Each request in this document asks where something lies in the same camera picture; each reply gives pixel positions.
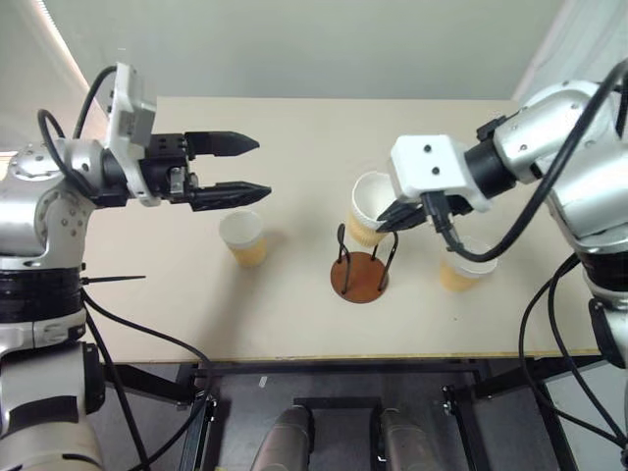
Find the gray wall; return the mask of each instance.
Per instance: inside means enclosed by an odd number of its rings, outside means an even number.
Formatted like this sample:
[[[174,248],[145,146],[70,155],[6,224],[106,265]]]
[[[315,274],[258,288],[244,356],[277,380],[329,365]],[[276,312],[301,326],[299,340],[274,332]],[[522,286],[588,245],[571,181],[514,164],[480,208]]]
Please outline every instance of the gray wall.
[[[46,27],[34,0],[0,0],[0,152],[40,140],[35,114],[50,110],[72,132],[87,85]],[[102,135],[92,110],[85,135]]]
[[[509,99],[560,0],[46,0],[88,80],[158,95]]]

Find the light strip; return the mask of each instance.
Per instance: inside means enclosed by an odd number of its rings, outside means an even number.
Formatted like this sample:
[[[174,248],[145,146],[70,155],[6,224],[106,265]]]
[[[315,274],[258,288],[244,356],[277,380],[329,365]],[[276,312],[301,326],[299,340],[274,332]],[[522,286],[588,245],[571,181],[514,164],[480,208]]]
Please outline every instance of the light strip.
[[[57,47],[64,55],[66,63],[75,74],[75,76],[77,76],[77,79],[80,81],[80,85],[85,89],[85,91],[87,91],[89,89],[89,83],[87,83],[87,80],[80,71],[79,64],[77,64],[75,58],[72,57],[70,48],[68,47],[68,44],[66,44],[66,41],[64,41],[61,32],[59,32],[59,29],[55,25],[55,22],[52,20],[52,16],[50,15],[48,8],[46,7],[46,4],[43,2],[43,0],[30,0],[30,2],[33,5],[33,9],[35,10],[35,12],[37,12],[37,15],[52,36],[53,40],[57,43]]]

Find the cup rim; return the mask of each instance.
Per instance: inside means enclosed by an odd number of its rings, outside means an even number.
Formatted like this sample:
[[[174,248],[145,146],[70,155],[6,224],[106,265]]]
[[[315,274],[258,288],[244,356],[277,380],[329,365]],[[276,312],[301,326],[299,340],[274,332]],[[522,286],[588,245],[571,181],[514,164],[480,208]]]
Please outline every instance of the cup rim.
[[[378,172],[377,170],[372,170],[358,177],[358,179],[355,181],[355,184],[353,185],[353,190],[351,191],[351,210],[353,211],[353,214],[356,216],[358,222],[373,230],[376,230],[379,226],[381,226],[384,221],[378,221],[377,219],[371,218],[364,214],[364,212],[360,209],[360,207],[357,205],[357,202],[355,201],[355,191],[358,189],[361,183],[364,183],[366,179],[375,175],[387,178],[389,182],[391,182],[391,187],[393,187],[393,180],[391,179],[391,176],[389,174],[385,172]]]
[[[475,252],[486,252],[490,249],[489,245],[481,240],[477,240],[474,237],[469,235],[465,235],[460,238],[460,241],[463,245]],[[497,258],[493,260],[489,260],[488,262],[472,262],[471,260],[467,260],[466,258],[458,255],[455,252],[449,252],[445,250],[445,262],[455,273],[458,275],[477,279],[487,276],[492,273],[495,268],[497,268]]]
[[[226,231],[230,228],[229,224],[239,222],[242,218],[248,219],[252,223],[250,231],[251,235],[234,236],[226,234]],[[254,211],[250,209],[239,209],[237,211],[229,213],[223,219],[221,219],[218,226],[218,234],[225,244],[231,248],[249,248],[255,245],[257,241],[262,237],[264,233],[264,222],[262,218]]]

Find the white wall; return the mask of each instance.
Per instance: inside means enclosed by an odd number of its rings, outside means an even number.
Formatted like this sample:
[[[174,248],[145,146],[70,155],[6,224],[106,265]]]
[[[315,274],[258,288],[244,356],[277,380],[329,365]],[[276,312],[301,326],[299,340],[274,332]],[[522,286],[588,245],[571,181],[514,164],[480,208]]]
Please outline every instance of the white wall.
[[[55,41],[34,0],[0,1],[0,151],[41,140],[35,114],[51,111],[71,133],[87,90]],[[102,136],[102,110],[92,110],[86,136]]]
[[[564,80],[600,81],[628,57],[628,1],[566,0],[513,99]]]
[[[561,0],[46,0],[160,96],[509,99]]]

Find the round wooden base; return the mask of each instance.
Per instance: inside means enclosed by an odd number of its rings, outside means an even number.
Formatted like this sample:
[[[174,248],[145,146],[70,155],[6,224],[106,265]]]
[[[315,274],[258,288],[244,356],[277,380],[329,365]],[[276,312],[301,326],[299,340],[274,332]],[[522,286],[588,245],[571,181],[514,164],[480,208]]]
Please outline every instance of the round wooden base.
[[[330,278],[332,288],[338,296],[347,301],[364,303],[374,301],[386,290],[388,276],[382,284],[382,289],[378,289],[383,274],[384,264],[377,258],[371,260],[370,253],[351,252],[351,267],[346,292],[342,293],[346,277],[345,256],[340,262],[338,259],[334,261]]]

